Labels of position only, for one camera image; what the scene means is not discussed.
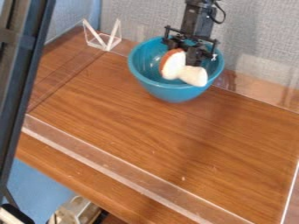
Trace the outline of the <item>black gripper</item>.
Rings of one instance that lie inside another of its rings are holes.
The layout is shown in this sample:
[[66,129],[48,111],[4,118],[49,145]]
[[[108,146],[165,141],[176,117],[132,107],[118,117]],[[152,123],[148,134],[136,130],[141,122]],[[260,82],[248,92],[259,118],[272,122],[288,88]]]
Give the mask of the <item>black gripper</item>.
[[216,39],[189,35],[169,25],[164,27],[163,43],[168,50],[177,48],[184,50],[187,66],[197,67],[203,60],[215,60],[217,57],[216,48],[220,42]]

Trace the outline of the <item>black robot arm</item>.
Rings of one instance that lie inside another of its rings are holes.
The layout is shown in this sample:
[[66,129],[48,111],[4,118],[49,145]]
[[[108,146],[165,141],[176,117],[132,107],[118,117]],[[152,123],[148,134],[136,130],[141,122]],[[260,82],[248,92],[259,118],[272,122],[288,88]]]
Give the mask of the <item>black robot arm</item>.
[[225,13],[219,0],[185,0],[181,27],[164,27],[163,43],[168,50],[183,49],[188,66],[199,67],[205,59],[215,60],[220,42],[211,37],[212,27],[224,22],[216,19],[217,11]]

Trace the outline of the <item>dark robot arm link foreground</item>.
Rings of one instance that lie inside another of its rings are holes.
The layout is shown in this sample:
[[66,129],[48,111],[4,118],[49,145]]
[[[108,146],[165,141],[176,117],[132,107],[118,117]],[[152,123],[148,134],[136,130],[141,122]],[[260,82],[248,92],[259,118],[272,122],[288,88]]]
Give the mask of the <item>dark robot arm link foreground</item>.
[[0,13],[0,204],[33,91],[56,0],[4,0]]

